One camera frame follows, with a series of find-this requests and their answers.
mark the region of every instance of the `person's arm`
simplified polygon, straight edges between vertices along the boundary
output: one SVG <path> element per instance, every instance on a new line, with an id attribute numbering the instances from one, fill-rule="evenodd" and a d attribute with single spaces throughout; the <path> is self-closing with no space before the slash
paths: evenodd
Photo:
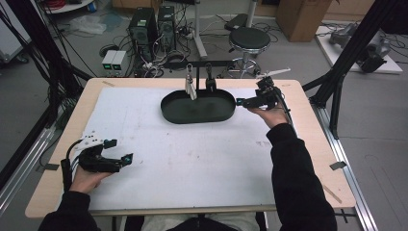
<path id="1" fill-rule="evenodd" d="M 58 210 L 44 218 L 38 231 L 97 231 L 96 222 L 88 212 L 90 203 L 88 193 L 109 175 L 111 173 L 92 173 L 78 167 L 72 186 L 63 194 Z"/>
<path id="2" fill-rule="evenodd" d="M 272 143 L 272 185 L 281 231 L 337 230 L 333 208 L 324 197 L 309 152 L 287 123 L 283 110 L 249 111 L 263 118 L 270 128 L 267 137 Z"/>

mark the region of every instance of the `person's right hand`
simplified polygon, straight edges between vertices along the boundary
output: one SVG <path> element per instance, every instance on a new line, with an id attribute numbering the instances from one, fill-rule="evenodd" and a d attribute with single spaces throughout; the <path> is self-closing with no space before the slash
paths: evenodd
<path id="1" fill-rule="evenodd" d="M 248 111 L 260 116 L 270 129 L 280 123 L 288 123 L 288 118 L 280 103 L 270 110 L 251 108 Z"/>

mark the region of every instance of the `person's hand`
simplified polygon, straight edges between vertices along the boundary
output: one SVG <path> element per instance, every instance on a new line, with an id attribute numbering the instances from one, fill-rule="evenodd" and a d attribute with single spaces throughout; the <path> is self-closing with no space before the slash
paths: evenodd
<path id="1" fill-rule="evenodd" d="M 260 108 L 248 109 L 249 112 L 259 115 L 271 129 L 280 123 L 288 123 L 288 118 L 280 103 L 270 110 Z"/>
<path id="2" fill-rule="evenodd" d="M 98 187 L 105 177 L 112 175 L 110 172 L 89 172 L 80 166 L 77 167 L 74 180 L 72 181 L 70 191 L 79 193 L 90 193 Z"/>

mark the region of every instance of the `oval tray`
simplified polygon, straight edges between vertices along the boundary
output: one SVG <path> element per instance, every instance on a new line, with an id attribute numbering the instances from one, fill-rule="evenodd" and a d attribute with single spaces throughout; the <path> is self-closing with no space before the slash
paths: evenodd
<path id="1" fill-rule="evenodd" d="M 225 90 L 198 90 L 191 100 L 184 90 L 176 90 L 163 98 L 163 117 L 172 123 L 219 122 L 230 118 L 235 111 L 235 98 Z"/>

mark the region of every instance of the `black metal stand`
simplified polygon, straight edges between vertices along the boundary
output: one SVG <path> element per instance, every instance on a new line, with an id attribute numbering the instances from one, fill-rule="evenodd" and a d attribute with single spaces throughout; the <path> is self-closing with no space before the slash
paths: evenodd
<path id="1" fill-rule="evenodd" d="M 315 104 L 319 108 L 324 108 L 327 100 L 333 94 L 330 131 L 336 139 L 339 138 L 337 126 L 345 75 L 380 29 L 383 22 L 388 19 L 398 1 L 376 0 L 333 67 L 325 75 L 303 86 L 306 91 L 321 85 L 318 92 L 310 98 L 311 104 Z"/>
<path id="2" fill-rule="evenodd" d="M 234 63 L 232 61 L 196 61 L 196 62 L 180 62 L 180 63 L 166 63 L 164 64 L 165 68 L 170 69 L 179 69 L 185 68 L 188 64 L 191 64 L 192 67 L 196 67 L 196 89 L 200 89 L 199 79 L 200 79 L 200 67 L 206 67 L 208 64 L 211 66 L 231 66 Z"/>
<path id="3" fill-rule="evenodd" d="M 20 41 L 21 45 L 30 54 L 38 71 L 45 81 L 47 81 L 50 88 L 48 108 L 0 172 L 0 191 L 29 152 L 41 130 L 44 127 L 50 127 L 57 119 L 58 108 L 62 100 L 64 100 L 64 98 L 76 98 L 82 92 L 83 87 L 76 77 L 86 81 L 92 78 L 64 59 L 57 44 L 52 39 L 48 29 L 34 8 L 32 1 L 6 0 L 6 2 L 30 36 L 42 57 L 32 50 L 32 47 L 19 35 L 8 18 L 0 12 L 1 20 L 5 22 L 6 26 L 8 26 L 16 36 L 16 39 Z"/>

